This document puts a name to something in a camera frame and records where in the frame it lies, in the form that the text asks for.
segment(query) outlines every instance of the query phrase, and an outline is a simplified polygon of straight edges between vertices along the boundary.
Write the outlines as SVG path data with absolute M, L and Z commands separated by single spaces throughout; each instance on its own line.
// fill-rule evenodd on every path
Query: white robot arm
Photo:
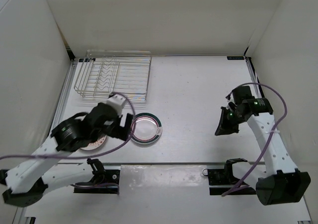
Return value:
M 244 182 L 252 187 L 264 205 L 298 202 L 310 184 L 307 172 L 300 172 L 290 158 L 275 124 L 273 109 L 266 98 L 252 96 L 249 86 L 233 90 L 234 103 L 221 107 L 221 119 L 216 136 L 239 132 L 239 124 L 247 122 L 258 145 L 264 150 L 270 133 L 272 139 L 264 153 L 266 172 L 257 167 L 248 175 L 251 165 L 241 158 L 227 160 L 226 176 L 230 183 L 246 177 Z
M 13 169 L 0 170 L 0 183 L 8 187 L 2 195 L 4 202 L 26 207 L 50 191 L 103 176 L 105 170 L 98 159 L 88 159 L 87 163 L 63 171 L 49 169 L 59 160 L 105 135 L 127 140 L 133 115 L 127 114 L 125 126 L 120 126 L 126 102 L 120 95 L 114 95 L 106 103 L 99 103 L 90 113 L 78 113 L 61 122 L 32 154 L 59 158 L 29 159 Z M 77 119 L 81 116 L 84 116 L 83 120 Z

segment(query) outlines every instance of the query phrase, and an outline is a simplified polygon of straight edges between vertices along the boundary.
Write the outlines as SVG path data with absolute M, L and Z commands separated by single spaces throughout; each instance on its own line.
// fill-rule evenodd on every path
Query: black mount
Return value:
M 5 178 L 8 171 L 0 170 L 0 183 L 2 185 L 6 185 Z M 4 203 L 24 208 L 38 202 L 47 188 L 48 185 L 43 183 L 42 178 L 39 178 L 27 193 L 13 194 L 11 189 L 7 189 L 3 192 L 2 197 Z
M 104 169 L 102 162 L 98 159 L 88 159 L 87 163 L 93 169 L 94 177 L 89 182 L 77 183 L 80 186 L 92 186 L 101 183 L 116 183 L 119 184 L 120 170 L 119 169 Z M 74 193 L 100 193 L 100 194 L 117 194 L 117 186 L 107 186 L 100 188 L 81 189 L 74 188 Z
M 210 195 L 220 196 L 228 191 L 232 185 L 238 182 L 238 179 L 233 176 L 232 165 L 238 162 L 247 162 L 243 158 L 234 158 L 226 161 L 224 168 L 208 169 Z M 245 188 L 230 195 L 255 195 L 256 192 L 252 188 Z
M 221 117 L 216 136 L 230 135 L 239 132 L 239 124 L 246 122 L 252 115 L 258 116 L 260 113 L 273 114 L 273 109 L 266 98 L 255 98 L 252 96 L 249 86 L 239 86 L 232 91 L 233 102 L 229 102 L 229 107 L 221 107 Z
M 277 174 L 258 180 L 256 194 L 263 205 L 297 203 L 303 197 L 310 182 L 307 172 L 278 171 Z

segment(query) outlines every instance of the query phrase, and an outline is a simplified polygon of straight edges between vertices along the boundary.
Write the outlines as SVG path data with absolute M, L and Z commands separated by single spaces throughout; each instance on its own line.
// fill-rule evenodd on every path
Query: plate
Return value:
M 104 136 L 102 138 L 100 138 L 99 140 L 97 140 L 94 143 L 89 143 L 88 146 L 80 148 L 81 150 L 93 150 L 93 149 L 97 149 L 98 147 L 100 147 L 103 143 L 105 143 L 107 136 Z
M 140 113 L 135 116 L 135 120 L 133 141 L 147 145 L 159 139 L 162 134 L 162 125 L 157 116 L 151 113 Z

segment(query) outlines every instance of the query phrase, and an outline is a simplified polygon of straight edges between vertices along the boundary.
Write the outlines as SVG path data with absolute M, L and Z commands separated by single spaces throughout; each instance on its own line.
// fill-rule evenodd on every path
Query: dish drying rack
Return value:
M 112 92 L 144 107 L 150 75 L 150 52 L 88 50 L 74 89 L 86 101 L 103 102 Z

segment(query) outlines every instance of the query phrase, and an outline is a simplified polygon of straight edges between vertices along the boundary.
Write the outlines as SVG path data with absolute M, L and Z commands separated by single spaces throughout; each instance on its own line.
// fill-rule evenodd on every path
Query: black bracket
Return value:
M 119 185 L 120 169 L 104 169 L 98 159 L 88 159 L 87 163 L 93 169 L 94 177 L 85 183 L 77 183 L 79 186 L 92 186 L 102 183 L 116 183 Z M 118 194 L 117 186 L 105 186 L 100 188 L 74 188 L 74 193 L 99 193 L 99 194 Z
M 232 165 L 237 162 L 247 162 L 242 158 L 235 158 L 227 160 L 224 168 L 221 169 L 207 169 L 209 179 L 209 189 L 211 196 L 220 196 L 224 192 L 228 191 L 238 179 L 233 176 Z M 245 188 L 230 195 L 255 195 L 256 192 L 252 188 Z

